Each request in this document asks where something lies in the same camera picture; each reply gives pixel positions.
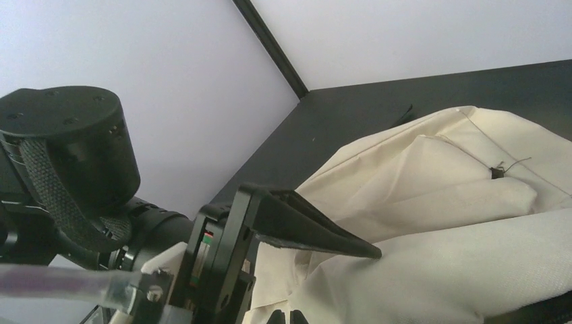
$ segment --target metal bolt head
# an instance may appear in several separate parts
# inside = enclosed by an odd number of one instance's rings
[[[171,273],[169,268],[163,267],[156,270],[157,275],[168,275]]]
[[[149,291],[147,292],[147,300],[150,302],[158,302],[161,297],[163,296],[163,289],[157,285],[153,285],[149,287]]]

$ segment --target black tabletop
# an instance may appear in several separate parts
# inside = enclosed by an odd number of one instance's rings
[[[345,144],[412,117],[475,105],[506,110],[572,140],[572,60],[313,90],[213,199],[244,182],[296,188]]]

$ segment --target cream cloth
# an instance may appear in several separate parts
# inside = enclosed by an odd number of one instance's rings
[[[511,113],[445,109],[362,138],[297,191],[384,256],[261,244],[244,323],[278,308],[310,324],[481,323],[572,290],[572,210],[532,215],[572,207],[572,143]]]

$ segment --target black mesh cable sleeve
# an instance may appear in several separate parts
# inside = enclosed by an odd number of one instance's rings
[[[22,159],[30,174],[42,203],[55,225],[75,244],[95,252],[112,252],[127,244],[132,225],[127,217],[115,219],[101,217],[114,238],[108,238],[85,218],[72,196],[61,183],[50,162],[44,140],[23,140],[20,145]]]

